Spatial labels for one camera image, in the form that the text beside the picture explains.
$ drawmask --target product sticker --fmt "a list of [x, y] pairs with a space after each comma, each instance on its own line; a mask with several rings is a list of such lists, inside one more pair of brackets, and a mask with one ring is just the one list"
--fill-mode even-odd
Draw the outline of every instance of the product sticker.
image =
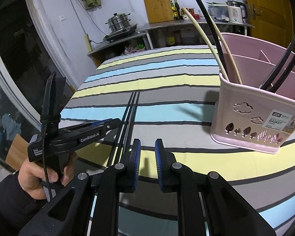
[[263, 127], [292, 134], [295, 131], [295, 116], [273, 109]]

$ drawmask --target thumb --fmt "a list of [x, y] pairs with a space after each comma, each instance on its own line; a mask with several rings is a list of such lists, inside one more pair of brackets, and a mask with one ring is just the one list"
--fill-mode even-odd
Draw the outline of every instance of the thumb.
[[[30, 166], [31, 174], [35, 177], [41, 178], [46, 181], [44, 168], [37, 165], [34, 162], [31, 162], [32, 166]], [[58, 174], [51, 168], [47, 167], [48, 179], [50, 182], [58, 181]]]

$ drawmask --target white door frame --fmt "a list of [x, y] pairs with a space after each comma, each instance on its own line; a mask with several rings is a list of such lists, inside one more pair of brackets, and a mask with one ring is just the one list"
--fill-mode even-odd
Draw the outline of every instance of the white door frame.
[[27, 101], [11, 78], [0, 56], [0, 87], [7, 95], [12, 104], [20, 113], [39, 131], [41, 129], [40, 115]]
[[68, 85], [75, 90], [79, 88], [79, 81], [76, 79], [76, 73], [71, 70], [73, 68], [70, 59], [65, 53], [58, 37], [56, 36], [50, 20], [46, 14], [41, 0], [25, 0], [29, 14], [35, 25], [36, 31], [43, 42], [50, 58], [58, 68], [62, 76], [66, 77]]

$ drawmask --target human hand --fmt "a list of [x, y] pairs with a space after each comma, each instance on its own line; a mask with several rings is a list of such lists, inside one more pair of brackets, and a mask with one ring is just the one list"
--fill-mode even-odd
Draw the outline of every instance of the human hand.
[[[69, 161], [64, 169], [64, 175], [60, 179], [60, 182], [66, 186], [74, 175], [74, 160], [78, 158], [78, 155], [73, 152], [70, 154]], [[47, 167], [49, 182], [57, 182], [58, 174]], [[45, 180], [44, 168], [42, 164], [38, 165], [35, 162], [30, 162], [26, 159], [18, 173], [18, 181], [21, 188], [26, 191], [33, 199], [46, 199], [46, 195], [41, 185], [40, 179]]]

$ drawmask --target kettle handle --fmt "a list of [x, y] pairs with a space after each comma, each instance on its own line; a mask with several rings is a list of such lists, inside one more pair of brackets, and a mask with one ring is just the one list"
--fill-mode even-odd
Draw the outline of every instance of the kettle handle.
[[239, 5], [244, 6], [245, 8], [245, 17], [242, 17], [242, 19], [246, 19], [248, 17], [248, 10], [247, 10], [247, 5], [243, 2], [239, 2]]

